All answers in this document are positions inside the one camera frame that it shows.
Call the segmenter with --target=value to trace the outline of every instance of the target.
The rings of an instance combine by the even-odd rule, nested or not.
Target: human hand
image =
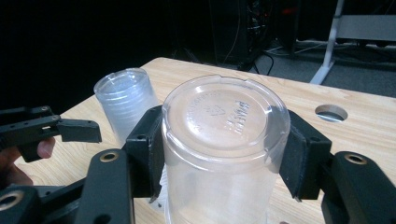
[[[52,155],[55,138],[51,137],[41,141],[37,146],[37,154],[43,159]],[[33,185],[32,179],[27,176],[14,162],[21,156],[17,147],[5,148],[0,152],[0,189],[10,184]]]

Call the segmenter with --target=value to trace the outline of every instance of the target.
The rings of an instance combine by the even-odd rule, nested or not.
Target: stacked plastic cups
[[[93,90],[121,145],[145,112],[159,104],[148,74],[140,68],[109,74]]]

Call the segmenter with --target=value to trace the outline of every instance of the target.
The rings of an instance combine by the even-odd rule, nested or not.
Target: wooden table
[[[151,84],[162,103],[179,84],[195,77],[219,74],[224,77],[251,78],[273,90],[287,108],[299,114],[332,140],[332,153],[354,151],[363,154],[383,169],[396,183],[396,99],[338,90],[281,78],[223,69],[165,58],[155,59],[144,66]],[[331,123],[320,119],[315,109],[320,105],[338,105],[348,116],[343,122]],[[57,145],[51,159],[24,163],[19,167],[36,185],[69,185],[87,174],[91,157],[97,152],[121,146],[116,143],[106,116],[94,96],[62,114],[65,119],[91,119],[99,123],[103,142],[63,143]],[[268,223],[323,223],[318,201],[294,201],[279,177],[268,209]],[[136,223],[164,223],[163,214],[152,210],[145,199],[136,199]]]

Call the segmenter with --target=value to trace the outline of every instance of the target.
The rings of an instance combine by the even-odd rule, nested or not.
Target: clear plastic cup
[[[266,223],[289,112],[252,80],[199,77],[163,104],[168,224]]]
[[[149,76],[141,68],[109,74],[95,84],[93,91],[121,145],[144,113],[159,104]]]

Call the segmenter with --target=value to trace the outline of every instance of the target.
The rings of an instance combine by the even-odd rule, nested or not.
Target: gray floor
[[[266,51],[274,59],[271,77],[309,82],[323,63],[325,42],[297,42],[298,48],[290,55],[276,41]],[[335,64],[322,85],[351,91],[396,98],[396,48],[365,48],[356,44],[337,45]],[[262,55],[256,60],[260,74],[267,74],[271,59]]]

